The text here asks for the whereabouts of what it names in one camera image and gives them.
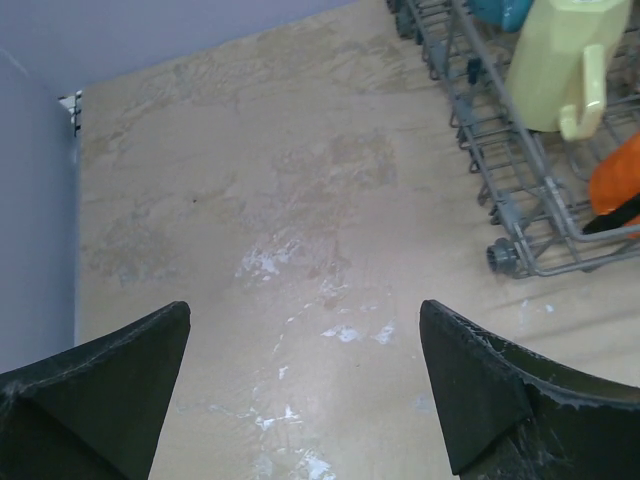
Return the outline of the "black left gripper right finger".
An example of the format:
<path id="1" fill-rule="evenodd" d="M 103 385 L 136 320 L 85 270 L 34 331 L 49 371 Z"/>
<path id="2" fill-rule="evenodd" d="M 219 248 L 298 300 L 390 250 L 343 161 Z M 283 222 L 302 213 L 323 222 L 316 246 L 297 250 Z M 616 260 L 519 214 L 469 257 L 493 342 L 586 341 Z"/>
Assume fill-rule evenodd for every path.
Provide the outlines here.
<path id="1" fill-rule="evenodd" d="M 636 479 L 639 390 L 528 350 L 435 300 L 420 339 L 453 475 Z"/>

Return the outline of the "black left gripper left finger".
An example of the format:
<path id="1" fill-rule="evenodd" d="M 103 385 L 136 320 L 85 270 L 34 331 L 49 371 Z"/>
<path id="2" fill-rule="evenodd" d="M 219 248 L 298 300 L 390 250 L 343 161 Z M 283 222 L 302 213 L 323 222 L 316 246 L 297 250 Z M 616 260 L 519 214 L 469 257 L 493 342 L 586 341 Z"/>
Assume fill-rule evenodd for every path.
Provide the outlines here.
<path id="1" fill-rule="evenodd" d="M 190 333 L 172 302 L 1 376 L 4 479 L 146 479 Z"/>

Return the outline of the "orange mug black handle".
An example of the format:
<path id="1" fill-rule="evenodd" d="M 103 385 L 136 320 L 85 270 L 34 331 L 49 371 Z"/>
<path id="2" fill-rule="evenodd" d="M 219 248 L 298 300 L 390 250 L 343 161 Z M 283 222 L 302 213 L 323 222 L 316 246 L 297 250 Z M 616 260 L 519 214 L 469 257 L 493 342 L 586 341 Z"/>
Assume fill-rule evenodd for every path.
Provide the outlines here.
<path id="1" fill-rule="evenodd" d="M 595 168 L 589 198 L 596 216 L 584 226 L 583 234 L 639 224 L 638 132 Z"/>

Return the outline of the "pale yellow faceted mug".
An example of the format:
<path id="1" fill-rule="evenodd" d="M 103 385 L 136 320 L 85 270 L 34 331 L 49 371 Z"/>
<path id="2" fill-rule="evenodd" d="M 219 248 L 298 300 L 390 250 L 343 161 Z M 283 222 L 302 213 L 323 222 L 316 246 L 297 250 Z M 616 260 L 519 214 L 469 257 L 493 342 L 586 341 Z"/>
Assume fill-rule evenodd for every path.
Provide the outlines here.
<path id="1" fill-rule="evenodd" d="M 523 125 L 566 141 L 592 137 L 607 106 L 606 75 L 630 1 L 535 1 L 505 88 Z"/>

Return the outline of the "blue flower mug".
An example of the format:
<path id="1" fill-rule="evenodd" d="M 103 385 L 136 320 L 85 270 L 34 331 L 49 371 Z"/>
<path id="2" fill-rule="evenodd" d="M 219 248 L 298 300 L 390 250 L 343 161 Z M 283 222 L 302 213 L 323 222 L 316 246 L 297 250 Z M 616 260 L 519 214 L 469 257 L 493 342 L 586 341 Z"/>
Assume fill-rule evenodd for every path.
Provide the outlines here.
<path id="1" fill-rule="evenodd" d="M 533 0 L 469 0 L 475 18 L 504 32 L 518 32 L 524 25 Z"/>

